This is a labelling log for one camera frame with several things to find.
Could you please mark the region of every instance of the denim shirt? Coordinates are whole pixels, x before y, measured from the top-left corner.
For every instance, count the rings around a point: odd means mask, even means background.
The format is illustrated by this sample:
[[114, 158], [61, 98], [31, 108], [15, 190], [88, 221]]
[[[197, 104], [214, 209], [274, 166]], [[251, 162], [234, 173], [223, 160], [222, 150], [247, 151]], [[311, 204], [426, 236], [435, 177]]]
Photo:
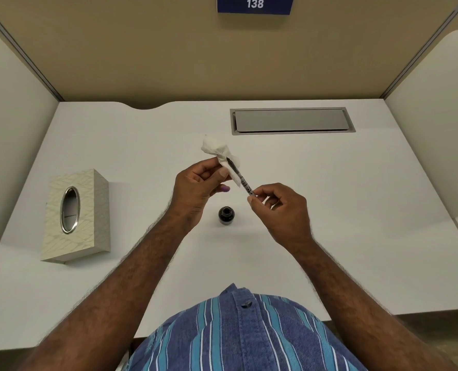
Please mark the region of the denim shirt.
[[275, 295], [234, 284], [169, 318], [126, 370], [366, 370], [315, 315]]

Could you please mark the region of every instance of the desk surface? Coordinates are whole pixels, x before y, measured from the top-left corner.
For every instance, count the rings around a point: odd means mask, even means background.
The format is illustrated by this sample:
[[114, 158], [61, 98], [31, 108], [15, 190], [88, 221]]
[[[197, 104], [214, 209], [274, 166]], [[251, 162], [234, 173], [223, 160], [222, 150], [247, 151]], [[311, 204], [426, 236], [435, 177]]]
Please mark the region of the desk surface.
[[[353, 133], [233, 136], [230, 108], [346, 107]], [[308, 199], [320, 243], [395, 314], [458, 309], [458, 231], [383, 100], [176, 102], [152, 110], [61, 103], [0, 242], [0, 349], [34, 346], [121, 260], [165, 208], [175, 175], [228, 143], [250, 185]], [[110, 182], [110, 254], [40, 262], [51, 176], [95, 168]], [[162, 278], [137, 336], [231, 282], [328, 319], [243, 189], [211, 198]], [[230, 205], [232, 225], [218, 223]]]

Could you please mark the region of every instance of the hand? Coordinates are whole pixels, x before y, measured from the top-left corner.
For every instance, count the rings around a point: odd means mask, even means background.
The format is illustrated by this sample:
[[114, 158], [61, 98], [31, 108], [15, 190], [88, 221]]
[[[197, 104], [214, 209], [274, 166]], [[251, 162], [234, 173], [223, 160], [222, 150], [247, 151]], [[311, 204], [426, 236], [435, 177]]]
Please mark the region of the hand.
[[218, 192], [228, 192], [229, 186], [222, 184], [229, 175], [216, 157], [193, 164], [176, 176], [174, 193], [167, 214], [182, 216], [187, 220], [187, 231], [200, 222], [208, 198]]
[[314, 242], [305, 197], [281, 183], [263, 185], [253, 192], [256, 197], [249, 196], [248, 203], [275, 242], [288, 251]]

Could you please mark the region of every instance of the left hand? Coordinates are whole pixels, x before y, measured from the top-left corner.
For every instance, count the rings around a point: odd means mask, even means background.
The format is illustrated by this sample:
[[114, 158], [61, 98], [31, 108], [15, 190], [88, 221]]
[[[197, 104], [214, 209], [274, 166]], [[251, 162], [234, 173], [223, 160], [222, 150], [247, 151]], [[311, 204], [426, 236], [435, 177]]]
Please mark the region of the left hand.
[[218, 192], [228, 192], [222, 184], [230, 180], [229, 170], [222, 167], [217, 157], [197, 162], [176, 176], [174, 193], [167, 214], [182, 216], [187, 220], [187, 230], [200, 222], [208, 199]]

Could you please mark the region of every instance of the floor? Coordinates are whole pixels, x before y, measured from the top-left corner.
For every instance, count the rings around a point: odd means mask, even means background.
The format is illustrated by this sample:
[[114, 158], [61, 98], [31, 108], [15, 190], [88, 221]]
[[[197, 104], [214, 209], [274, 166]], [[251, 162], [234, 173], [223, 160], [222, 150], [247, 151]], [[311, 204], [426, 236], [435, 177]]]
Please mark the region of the floor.
[[[400, 315], [399, 318], [419, 337], [436, 346], [458, 366], [458, 310]], [[334, 331], [332, 322], [326, 324]], [[0, 371], [14, 369], [27, 351], [28, 349], [0, 351]]]

